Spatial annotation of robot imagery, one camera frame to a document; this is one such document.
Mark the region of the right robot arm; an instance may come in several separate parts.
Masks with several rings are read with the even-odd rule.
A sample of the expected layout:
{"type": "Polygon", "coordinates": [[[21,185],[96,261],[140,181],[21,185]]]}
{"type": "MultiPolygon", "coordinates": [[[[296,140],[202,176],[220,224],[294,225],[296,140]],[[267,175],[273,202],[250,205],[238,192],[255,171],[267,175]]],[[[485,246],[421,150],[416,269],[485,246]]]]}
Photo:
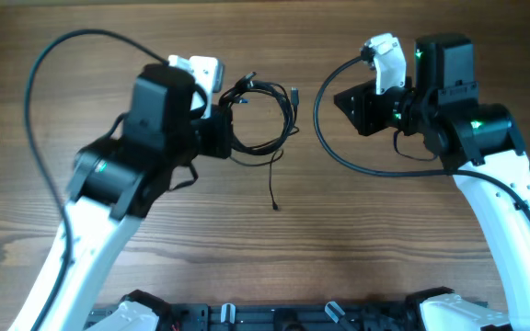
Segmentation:
{"type": "Polygon", "coordinates": [[[478,218],[505,291],[506,326],[530,330],[530,161],[510,111],[478,100],[471,40],[418,38],[413,76],[389,33],[369,39],[360,58],[375,79],[338,93],[335,105],[363,136],[391,127],[423,137],[478,218]]]}

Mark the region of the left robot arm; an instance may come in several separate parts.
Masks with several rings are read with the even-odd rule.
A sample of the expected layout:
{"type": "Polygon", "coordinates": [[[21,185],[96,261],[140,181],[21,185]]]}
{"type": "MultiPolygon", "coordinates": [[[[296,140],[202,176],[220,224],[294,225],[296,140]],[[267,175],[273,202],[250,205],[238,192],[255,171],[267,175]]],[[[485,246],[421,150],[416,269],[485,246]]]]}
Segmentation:
{"type": "Polygon", "coordinates": [[[148,64],[132,104],[115,125],[75,156],[61,225],[14,330],[80,330],[114,262],[152,204],[175,190],[172,175],[199,155],[231,154],[232,117],[212,103],[224,67],[214,57],[148,64]]]}

